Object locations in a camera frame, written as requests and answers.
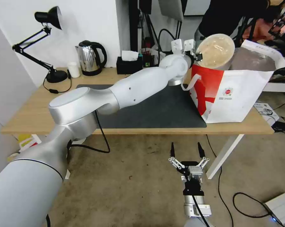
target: wooden table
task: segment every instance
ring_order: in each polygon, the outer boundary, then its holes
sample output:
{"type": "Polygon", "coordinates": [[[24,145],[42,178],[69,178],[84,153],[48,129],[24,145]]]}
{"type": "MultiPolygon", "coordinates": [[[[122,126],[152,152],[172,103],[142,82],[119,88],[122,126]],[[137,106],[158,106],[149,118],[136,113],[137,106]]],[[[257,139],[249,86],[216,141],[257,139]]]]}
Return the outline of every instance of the wooden table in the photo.
{"type": "MultiPolygon", "coordinates": [[[[191,70],[188,71],[186,82],[190,80],[191,70]]],[[[116,81],[127,75],[117,75],[116,68],[105,68],[102,73],[93,76],[81,76],[72,78],[72,87],[75,89],[79,84],[114,84],[116,81]]],[[[59,91],[66,90],[70,85],[70,80],[65,80],[58,84],[45,82],[49,89],[59,91]]],[[[51,94],[43,86],[29,98],[16,115],[2,128],[3,134],[37,134],[47,135],[54,127],[54,121],[48,110],[49,102],[59,94],[51,94]]],[[[211,179],[226,158],[233,151],[235,146],[244,134],[273,134],[272,128],[262,118],[262,116],[252,108],[250,113],[241,123],[219,123],[207,124],[206,128],[148,128],[148,129],[104,129],[105,134],[219,134],[232,135],[218,154],[207,171],[207,177],[211,179]]],[[[100,134],[100,130],[95,130],[94,134],[100,134]]]]}

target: black tissue box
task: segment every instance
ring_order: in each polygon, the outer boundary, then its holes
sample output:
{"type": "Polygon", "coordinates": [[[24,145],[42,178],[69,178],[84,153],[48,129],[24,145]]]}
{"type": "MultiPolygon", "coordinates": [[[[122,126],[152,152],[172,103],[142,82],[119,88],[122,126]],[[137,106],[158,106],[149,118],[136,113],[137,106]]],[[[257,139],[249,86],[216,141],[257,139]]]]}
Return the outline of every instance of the black tissue box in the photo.
{"type": "Polygon", "coordinates": [[[136,61],[123,61],[121,57],[117,57],[116,69],[117,74],[133,74],[143,69],[143,58],[138,56],[136,61]]]}

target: lamp base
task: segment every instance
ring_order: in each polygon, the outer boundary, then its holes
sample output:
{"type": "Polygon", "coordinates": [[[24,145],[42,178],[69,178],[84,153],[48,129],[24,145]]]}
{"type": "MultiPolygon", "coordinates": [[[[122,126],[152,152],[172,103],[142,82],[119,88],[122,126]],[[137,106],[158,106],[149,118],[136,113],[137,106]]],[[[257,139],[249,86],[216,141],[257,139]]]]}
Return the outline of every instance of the lamp base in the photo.
{"type": "Polygon", "coordinates": [[[65,71],[62,71],[62,70],[49,71],[49,73],[46,76],[46,80],[49,83],[62,82],[62,81],[64,81],[67,78],[68,78],[68,74],[65,71]]]}

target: concrete floor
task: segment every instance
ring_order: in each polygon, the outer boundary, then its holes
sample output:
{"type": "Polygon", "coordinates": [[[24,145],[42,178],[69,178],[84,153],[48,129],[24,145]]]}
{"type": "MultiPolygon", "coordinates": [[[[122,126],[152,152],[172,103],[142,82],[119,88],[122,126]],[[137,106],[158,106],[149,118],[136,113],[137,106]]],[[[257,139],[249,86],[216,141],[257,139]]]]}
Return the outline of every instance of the concrete floor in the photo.
{"type": "MultiPolygon", "coordinates": [[[[285,102],[281,93],[264,92],[259,98],[273,108],[285,102]]],[[[285,106],[277,110],[285,117],[285,106]]],[[[49,215],[52,226],[183,226],[183,184],[180,174],[168,162],[171,142],[179,160],[199,160],[197,142],[214,160],[205,136],[115,135],[107,136],[110,154],[73,148],[66,180],[49,215]]],[[[216,153],[226,136],[209,136],[216,153]]],[[[105,149],[102,136],[91,136],[85,144],[105,149]]],[[[211,222],[231,226],[230,217],[218,196],[218,174],[203,178],[205,202],[210,204],[211,222]]],[[[238,213],[232,196],[245,192],[266,201],[285,192],[285,134],[245,136],[223,165],[221,194],[229,206],[236,227],[275,227],[270,218],[251,219],[238,213]]],[[[263,213],[244,197],[237,204],[251,215],[263,213]]]]}

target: black mat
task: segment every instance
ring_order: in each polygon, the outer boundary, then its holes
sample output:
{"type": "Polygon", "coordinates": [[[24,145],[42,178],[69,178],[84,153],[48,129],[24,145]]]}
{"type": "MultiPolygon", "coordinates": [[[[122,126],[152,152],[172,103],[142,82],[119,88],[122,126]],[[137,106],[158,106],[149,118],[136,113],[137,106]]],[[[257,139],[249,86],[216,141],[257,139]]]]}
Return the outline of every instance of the black mat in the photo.
{"type": "MultiPolygon", "coordinates": [[[[107,84],[80,84],[77,87],[105,89],[107,84]]],[[[111,115],[98,115],[103,128],[205,128],[188,91],[181,86],[165,89],[111,115]]]]}

